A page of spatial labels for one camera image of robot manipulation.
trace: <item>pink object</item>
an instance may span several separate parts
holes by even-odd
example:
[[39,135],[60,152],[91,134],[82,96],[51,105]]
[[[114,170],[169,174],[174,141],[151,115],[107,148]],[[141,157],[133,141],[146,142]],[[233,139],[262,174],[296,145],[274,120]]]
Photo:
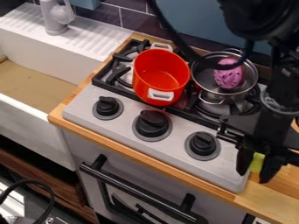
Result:
[[[220,65],[232,65],[236,63],[236,59],[222,59]],[[234,90],[243,83],[243,70],[238,66],[232,70],[215,70],[214,78],[217,84],[226,90]]]

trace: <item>faucet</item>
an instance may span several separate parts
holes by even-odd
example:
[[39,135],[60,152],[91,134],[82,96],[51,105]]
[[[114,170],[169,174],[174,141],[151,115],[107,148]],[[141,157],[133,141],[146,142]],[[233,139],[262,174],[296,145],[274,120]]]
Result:
[[69,0],[66,5],[59,5],[58,0],[40,0],[40,8],[45,21],[45,31],[52,36],[67,31],[68,24],[74,21],[75,16]]

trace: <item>black knob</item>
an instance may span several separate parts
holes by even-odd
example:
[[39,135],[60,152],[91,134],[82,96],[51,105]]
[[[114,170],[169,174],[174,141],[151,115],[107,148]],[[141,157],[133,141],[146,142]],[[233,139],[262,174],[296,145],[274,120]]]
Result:
[[101,96],[96,105],[96,112],[101,116],[112,116],[119,109],[120,105],[113,97]]
[[144,137],[160,137],[169,127],[166,115],[155,110],[143,110],[136,121],[136,130]]
[[214,136],[197,132],[190,141],[191,150],[199,156],[209,156],[216,151],[216,141]]

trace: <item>wooden counter edge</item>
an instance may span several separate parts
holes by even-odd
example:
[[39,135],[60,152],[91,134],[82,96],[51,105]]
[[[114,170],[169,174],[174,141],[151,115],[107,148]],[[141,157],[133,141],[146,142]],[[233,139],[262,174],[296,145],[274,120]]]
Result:
[[[145,37],[141,34],[134,33],[131,36],[132,39],[150,39],[152,41],[163,41],[159,38],[152,38],[152,37]],[[119,52],[128,42],[130,41],[130,38],[126,40],[117,50],[116,52]],[[112,57],[107,58],[92,74],[90,74],[76,89],[71,93],[71,95],[67,96],[63,102],[60,103],[60,105],[53,110],[49,116],[48,119],[50,123],[59,126],[60,128],[64,130],[70,130],[71,132],[80,135],[81,137],[84,137],[100,146],[103,146],[107,149],[110,149],[112,151],[115,151],[117,153],[122,154],[123,156],[133,159],[138,163],[141,163],[143,165],[146,165],[158,172],[161,172],[173,179],[176,179],[184,184],[187,184],[188,186],[191,186],[193,188],[198,189],[201,192],[208,193],[210,195],[216,196],[217,198],[224,200],[228,203],[231,203],[237,207],[240,207],[241,209],[244,209],[245,211],[248,211],[250,214],[253,214],[255,216],[261,217],[267,221],[271,221],[272,223],[286,223],[284,221],[288,220],[287,217],[284,220],[282,218],[273,217],[271,213],[268,213],[267,211],[263,211],[262,207],[259,206],[247,206],[246,203],[244,203],[243,196],[246,194],[243,192],[240,195],[236,195],[234,193],[228,192],[220,187],[217,187],[213,184],[210,184],[203,179],[197,178],[187,172],[181,171],[171,165],[168,165],[164,162],[161,162],[157,159],[154,159],[152,157],[149,157],[137,150],[131,149],[128,146],[125,146],[123,144],[117,143],[107,137],[101,136],[89,129],[82,128],[79,125],[76,125],[72,122],[68,122],[67,120],[63,119],[62,117],[62,111],[64,107],[87,85],[91,82],[91,79],[94,77],[95,74],[97,74],[107,63],[110,61]],[[287,195],[275,192],[276,195],[279,195],[279,197],[288,197]]]

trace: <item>black wire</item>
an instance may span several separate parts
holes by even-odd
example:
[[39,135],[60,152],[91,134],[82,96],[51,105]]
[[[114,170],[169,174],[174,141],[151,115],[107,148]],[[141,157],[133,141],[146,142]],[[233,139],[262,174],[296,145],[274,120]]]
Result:
[[52,211],[52,209],[54,207],[54,203],[55,203],[54,192],[52,191],[51,187],[44,182],[41,182],[36,179],[24,179],[24,180],[18,181],[17,183],[9,186],[3,193],[0,194],[0,205],[2,205],[4,203],[4,201],[6,200],[8,195],[13,190],[15,190],[19,186],[28,185],[28,184],[34,184],[34,185],[40,186],[40,187],[44,188],[45,190],[47,190],[50,194],[50,203],[49,203],[48,208],[42,213],[42,215],[40,215],[40,217],[36,221],[33,222],[33,224],[42,224],[42,222],[48,217],[48,215]]
[[196,52],[194,52],[180,38],[180,36],[177,34],[176,30],[168,22],[168,20],[165,18],[163,13],[160,11],[158,6],[156,5],[156,0],[147,0],[147,1],[148,1],[148,4],[149,4],[149,7],[154,11],[154,13],[156,14],[156,17],[158,18],[158,20],[160,21],[162,26],[165,29],[167,29],[173,43],[175,43],[184,52],[184,54],[186,55],[187,58],[189,58],[190,60],[196,61],[197,63],[199,63],[199,64],[201,64],[205,67],[218,69],[218,70],[230,70],[230,69],[233,69],[235,67],[239,67],[239,66],[243,65],[243,63],[247,60],[250,53],[254,49],[254,42],[252,40],[246,40],[245,48],[243,49],[242,56],[239,58],[239,60],[236,63],[234,63],[232,65],[220,65],[220,64],[218,64],[217,61],[210,60],[210,59],[205,59],[205,58],[201,57],[199,54],[197,54]]

